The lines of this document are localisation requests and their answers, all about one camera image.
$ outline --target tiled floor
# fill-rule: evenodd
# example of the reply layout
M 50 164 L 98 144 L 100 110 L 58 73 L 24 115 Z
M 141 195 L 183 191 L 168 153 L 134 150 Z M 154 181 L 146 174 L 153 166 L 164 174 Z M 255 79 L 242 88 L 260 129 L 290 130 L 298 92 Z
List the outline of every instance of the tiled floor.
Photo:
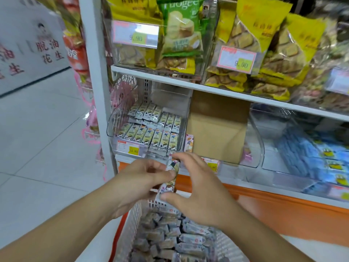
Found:
M 88 111 L 71 69 L 0 98 L 0 248 L 104 184 L 98 145 L 81 137 Z M 118 223 L 78 261 L 107 261 Z

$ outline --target person's left hand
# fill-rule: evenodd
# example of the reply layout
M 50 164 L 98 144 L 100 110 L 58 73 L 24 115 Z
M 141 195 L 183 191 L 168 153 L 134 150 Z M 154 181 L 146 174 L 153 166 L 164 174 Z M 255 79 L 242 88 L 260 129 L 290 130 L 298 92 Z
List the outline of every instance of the person's left hand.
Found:
M 112 218 L 129 211 L 140 199 L 154 200 L 156 193 L 150 189 L 176 176 L 176 172 L 165 169 L 166 166 L 158 161 L 137 159 L 105 184 L 105 189 L 115 198 Z

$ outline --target person's right hand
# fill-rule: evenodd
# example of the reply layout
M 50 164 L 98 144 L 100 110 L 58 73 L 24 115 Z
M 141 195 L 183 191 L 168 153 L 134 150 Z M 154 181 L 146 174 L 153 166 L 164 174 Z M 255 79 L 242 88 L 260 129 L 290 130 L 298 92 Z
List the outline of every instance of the person's right hand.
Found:
M 176 153 L 173 158 L 180 159 L 189 171 L 192 180 L 192 194 L 184 198 L 168 192 L 161 200 L 179 209 L 191 220 L 221 229 L 231 221 L 231 209 L 237 204 L 229 191 L 223 186 L 205 161 L 194 153 Z

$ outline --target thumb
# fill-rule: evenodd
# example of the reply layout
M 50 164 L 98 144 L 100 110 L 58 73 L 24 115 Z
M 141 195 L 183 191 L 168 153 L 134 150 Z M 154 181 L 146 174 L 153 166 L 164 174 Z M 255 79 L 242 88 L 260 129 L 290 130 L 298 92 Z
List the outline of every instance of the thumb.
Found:
M 184 211 L 187 198 L 173 192 L 166 192 L 160 195 L 160 199 L 171 204 L 173 207 L 179 209 L 181 212 Z
M 163 184 L 169 181 L 172 181 L 173 179 L 176 178 L 176 172 L 175 171 L 161 171 L 161 172 L 156 172 L 156 173 L 151 173 L 153 177 L 153 184 L 152 186 L 156 186 L 159 184 Z

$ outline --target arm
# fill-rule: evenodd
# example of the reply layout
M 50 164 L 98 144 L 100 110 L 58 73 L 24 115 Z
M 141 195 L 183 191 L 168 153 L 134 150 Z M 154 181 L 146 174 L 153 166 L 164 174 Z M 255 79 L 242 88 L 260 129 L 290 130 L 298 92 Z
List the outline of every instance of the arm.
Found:
M 75 261 L 111 219 L 129 211 L 139 199 L 155 198 L 150 189 L 176 174 L 165 168 L 154 160 L 134 161 L 99 189 L 1 249 L 1 261 Z
M 185 164 L 192 180 L 192 195 L 164 193 L 162 200 L 187 217 L 225 233 L 254 262 L 314 262 L 284 238 L 243 209 L 196 154 L 173 155 Z

